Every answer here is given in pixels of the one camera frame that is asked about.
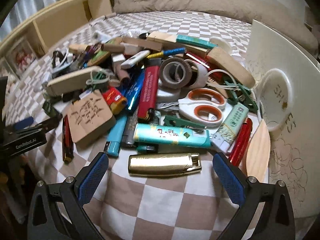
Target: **gold lighter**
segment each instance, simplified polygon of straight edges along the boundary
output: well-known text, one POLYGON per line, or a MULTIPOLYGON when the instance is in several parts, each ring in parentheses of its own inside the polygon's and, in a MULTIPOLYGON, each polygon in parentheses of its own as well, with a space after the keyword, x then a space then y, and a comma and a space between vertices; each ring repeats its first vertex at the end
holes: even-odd
POLYGON ((198 153, 130 155, 128 171, 132 176, 180 176, 201 171, 201 163, 198 153))

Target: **checkered cloth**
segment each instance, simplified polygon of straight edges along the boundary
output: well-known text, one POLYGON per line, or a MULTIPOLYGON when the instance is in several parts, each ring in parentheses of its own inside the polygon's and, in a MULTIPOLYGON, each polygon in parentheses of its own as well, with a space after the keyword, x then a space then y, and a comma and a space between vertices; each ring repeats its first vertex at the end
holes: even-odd
MULTIPOLYGON (((226 17, 199 12, 148 12, 99 18, 59 42, 66 48, 71 43, 93 42, 95 30, 109 35, 124 31, 168 32, 200 37, 222 37, 233 49, 232 56, 240 63, 249 42, 250 24, 226 17)), ((7 113, 7 123, 34 116, 36 122, 48 117, 42 110, 44 98, 34 92, 49 69, 52 52, 34 63, 26 79, 15 92, 7 113)), ((100 138, 86 149, 75 147, 73 161, 62 161, 62 122, 47 133, 47 144, 27 153, 29 165, 46 183, 62 182, 76 176, 96 154, 103 150, 106 138, 100 138)), ((201 155, 202 171, 198 174, 169 179, 130 177, 128 157, 134 151, 122 149, 117 159, 110 158, 91 202, 84 209, 106 239, 171 239, 214 240, 229 223, 238 206, 232 204, 212 169, 212 156, 201 155)), ((254 217, 244 239, 252 234, 254 217)))

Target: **light blue lighter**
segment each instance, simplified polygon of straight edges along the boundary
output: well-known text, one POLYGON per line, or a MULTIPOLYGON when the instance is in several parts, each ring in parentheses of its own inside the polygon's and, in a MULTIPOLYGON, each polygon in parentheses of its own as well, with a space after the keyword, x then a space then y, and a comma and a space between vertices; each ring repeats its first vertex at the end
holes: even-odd
POLYGON ((119 155, 122 134, 123 134, 128 116, 125 113, 120 113, 116 119, 117 119, 117 122, 115 126, 110 130, 107 136, 106 145, 103 150, 105 154, 108 154, 114 157, 117 157, 119 155))
POLYGON ((148 125, 138 123, 133 139, 136 142, 173 144, 189 147, 210 148, 208 130, 195 131, 189 128, 148 125))

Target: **blue lighter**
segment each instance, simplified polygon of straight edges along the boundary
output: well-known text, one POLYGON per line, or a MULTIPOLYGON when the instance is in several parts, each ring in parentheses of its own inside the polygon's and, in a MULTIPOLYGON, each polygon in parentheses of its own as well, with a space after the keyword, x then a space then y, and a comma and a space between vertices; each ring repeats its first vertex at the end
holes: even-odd
POLYGON ((105 154, 114 157, 119 155, 120 143, 127 119, 128 116, 124 112, 117 116, 117 122, 107 136, 107 142, 103 150, 105 154))
POLYGON ((134 113, 139 103, 140 93, 143 86, 144 73, 145 69, 142 69, 137 79, 133 80, 132 85, 124 95, 128 100, 128 104, 125 109, 131 114, 134 113))

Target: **metal bolt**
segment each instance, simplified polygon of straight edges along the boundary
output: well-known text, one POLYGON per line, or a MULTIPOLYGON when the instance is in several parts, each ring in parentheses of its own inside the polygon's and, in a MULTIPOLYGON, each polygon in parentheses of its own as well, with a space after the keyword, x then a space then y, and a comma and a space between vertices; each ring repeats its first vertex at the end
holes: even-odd
POLYGON ((285 186, 285 183, 283 180, 278 180, 278 184, 280 187, 284 187, 285 186))
POLYGON ((73 182, 74 179, 75 179, 74 177, 69 176, 69 177, 66 178, 66 182, 67 183, 71 183, 71 182, 73 182))
POLYGON ((44 184, 43 180, 39 180, 39 181, 37 182, 37 186, 38 186, 38 187, 41 187, 43 184, 44 184))
POLYGON ((257 178, 254 177, 254 176, 249 176, 249 181, 250 181, 251 183, 256 183, 256 182, 257 182, 257 178))

